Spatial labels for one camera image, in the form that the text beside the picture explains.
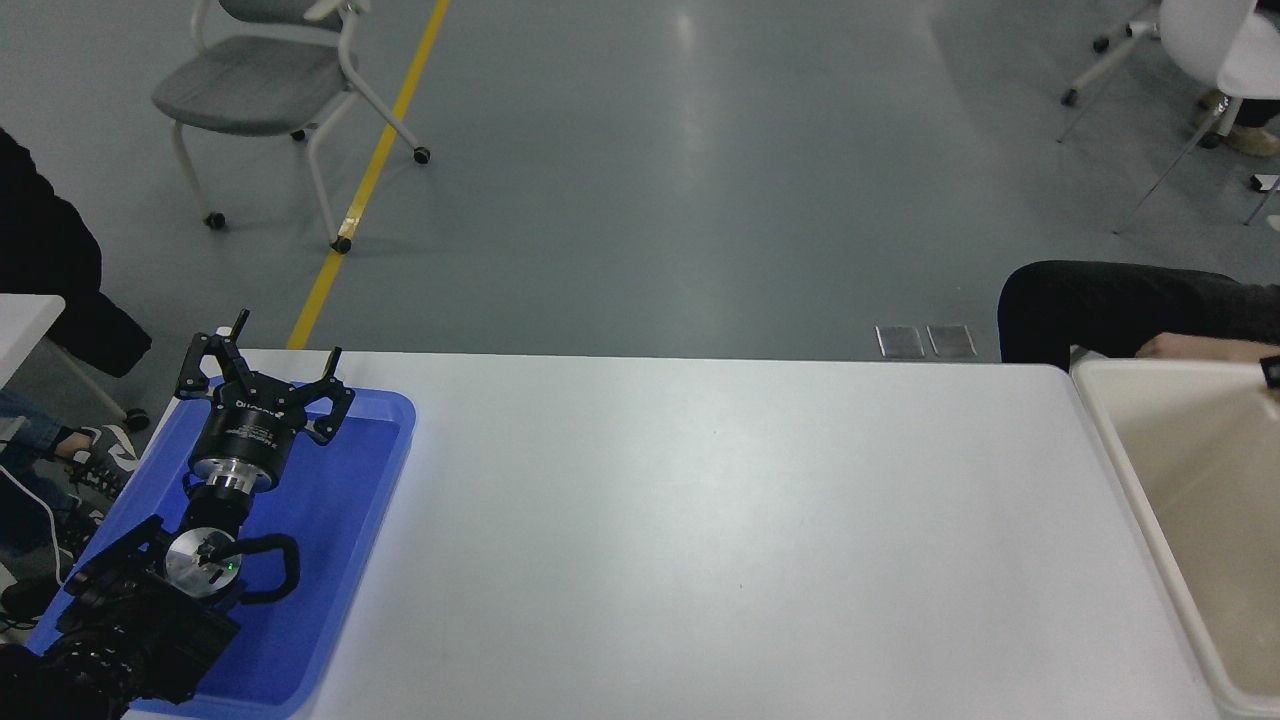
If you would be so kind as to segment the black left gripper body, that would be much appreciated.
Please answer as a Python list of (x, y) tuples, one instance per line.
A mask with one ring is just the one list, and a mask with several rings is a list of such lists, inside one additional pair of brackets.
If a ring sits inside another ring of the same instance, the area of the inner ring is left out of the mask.
[(282, 473), (307, 415), (294, 387), (274, 378), (225, 380), (215, 388), (211, 413), (189, 456), (189, 469), (239, 461), (261, 473)]

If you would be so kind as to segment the person's hand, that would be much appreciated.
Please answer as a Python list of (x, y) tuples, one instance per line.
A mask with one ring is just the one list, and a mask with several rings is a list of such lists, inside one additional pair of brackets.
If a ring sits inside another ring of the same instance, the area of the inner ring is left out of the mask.
[(1164, 332), (1146, 341), (1134, 354), (1138, 359), (1208, 360), (1217, 357), (1215, 338)]

